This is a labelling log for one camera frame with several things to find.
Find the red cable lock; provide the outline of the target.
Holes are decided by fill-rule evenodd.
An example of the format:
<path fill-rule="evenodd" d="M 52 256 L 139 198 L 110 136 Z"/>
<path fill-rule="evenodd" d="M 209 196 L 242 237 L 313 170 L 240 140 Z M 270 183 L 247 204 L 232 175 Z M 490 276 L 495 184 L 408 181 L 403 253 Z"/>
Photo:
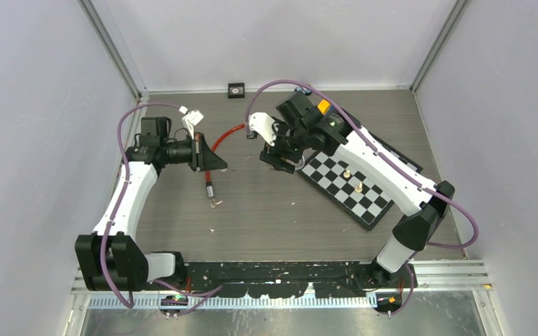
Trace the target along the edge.
<path fill-rule="evenodd" d="M 235 133 L 236 131 L 238 130 L 242 130 L 244 129 L 245 125 L 244 124 L 239 124 L 237 126 L 234 126 L 232 128 L 230 128 L 228 131 L 226 131 L 225 133 L 223 133 L 213 144 L 212 146 L 212 151 L 215 152 L 216 149 L 219 147 L 219 145 L 221 144 L 222 141 L 224 141 L 227 137 L 229 137 L 230 135 L 232 135 L 233 133 Z M 213 183 L 212 183 L 212 177 L 211 177 L 211 172 L 210 171 L 206 171 L 205 172 L 205 186 L 206 186 L 206 191 L 207 191 L 207 196 L 208 198 L 210 198 L 210 200 L 212 201 L 212 199 L 215 199 L 215 193 L 214 193 L 214 186 L 213 186 Z"/>

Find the silver key bunch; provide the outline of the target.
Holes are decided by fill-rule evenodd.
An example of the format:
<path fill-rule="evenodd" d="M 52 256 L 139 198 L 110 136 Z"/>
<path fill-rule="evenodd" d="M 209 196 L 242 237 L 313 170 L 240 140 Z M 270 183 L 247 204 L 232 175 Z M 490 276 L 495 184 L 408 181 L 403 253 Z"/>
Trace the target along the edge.
<path fill-rule="evenodd" d="M 218 205 L 222 204 L 223 200 L 215 200 L 212 199 L 212 202 L 210 204 L 211 208 L 215 209 Z"/>

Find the large brass padlock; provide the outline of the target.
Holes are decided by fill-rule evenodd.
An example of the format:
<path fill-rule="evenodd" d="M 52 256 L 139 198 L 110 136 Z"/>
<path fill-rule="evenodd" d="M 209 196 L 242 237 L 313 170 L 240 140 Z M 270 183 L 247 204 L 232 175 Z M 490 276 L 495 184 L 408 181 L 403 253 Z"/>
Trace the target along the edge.
<path fill-rule="evenodd" d="M 305 157 L 303 156 L 294 166 L 294 170 L 295 171 L 298 171 L 298 170 L 301 170 L 304 166 L 305 166 L 305 163 L 306 163 L 306 159 Z"/>

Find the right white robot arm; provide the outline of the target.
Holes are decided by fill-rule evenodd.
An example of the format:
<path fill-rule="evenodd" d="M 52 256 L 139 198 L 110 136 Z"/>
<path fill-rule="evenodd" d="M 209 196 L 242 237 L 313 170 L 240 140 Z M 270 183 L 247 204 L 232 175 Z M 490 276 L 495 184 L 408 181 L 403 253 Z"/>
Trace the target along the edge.
<path fill-rule="evenodd" d="M 342 160 L 379 187 L 403 216 L 392 236 L 374 257 L 370 277 L 381 287 L 390 287 L 400 270 L 425 249 L 446 215 L 455 189 L 436 183 L 412 170 L 385 148 L 361 123 L 330 99 L 313 104 L 301 92 L 280 102 L 278 117 L 248 113 L 249 133 L 260 136 L 265 146 L 261 161 L 277 171 L 294 172 L 303 151 L 311 148 L 333 160 Z"/>

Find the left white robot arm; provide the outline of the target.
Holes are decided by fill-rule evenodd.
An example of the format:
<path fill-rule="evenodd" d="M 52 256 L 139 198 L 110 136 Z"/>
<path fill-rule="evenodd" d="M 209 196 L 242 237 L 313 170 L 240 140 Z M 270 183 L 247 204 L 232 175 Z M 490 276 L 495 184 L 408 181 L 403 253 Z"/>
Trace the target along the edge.
<path fill-rule="evenodd" d="M 186 164 L 193 172 L 227 168 L 213 152 L 202 132 L 194 127 L 202 120 L 196 113 L 181 121 L 187 135 L 170 136 L 169 118 L 145 117 L 135 144 L 125 151 L 127 166 L 101 220 L 90 234 L 78 236 L 75 252 L 89 291 L 142 291 L 160 279 L 171 290 L 180 289 L 187 279 L 182 255 L 177 251 L 144 254 L 135 237 L 146 199 L 167 165 Z"/>

